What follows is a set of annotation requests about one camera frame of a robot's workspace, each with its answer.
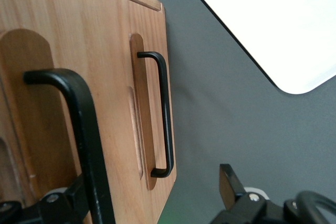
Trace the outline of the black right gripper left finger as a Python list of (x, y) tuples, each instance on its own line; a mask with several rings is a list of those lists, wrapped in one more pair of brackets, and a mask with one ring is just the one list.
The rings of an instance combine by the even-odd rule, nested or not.
[(19, 201), (1, 202), (1, 223), (83, 223), (88, 212), (80, 175), (68, 188), (52, 190), (30, 207)]

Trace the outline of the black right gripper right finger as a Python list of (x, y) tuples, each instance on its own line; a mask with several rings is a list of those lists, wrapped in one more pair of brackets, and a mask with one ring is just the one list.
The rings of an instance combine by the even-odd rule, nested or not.
[(211, 223), (283, 223), (283, 209), (259, 193), (248, 193), (229, 164), (219, 166), (219, 193), (225, 210)]

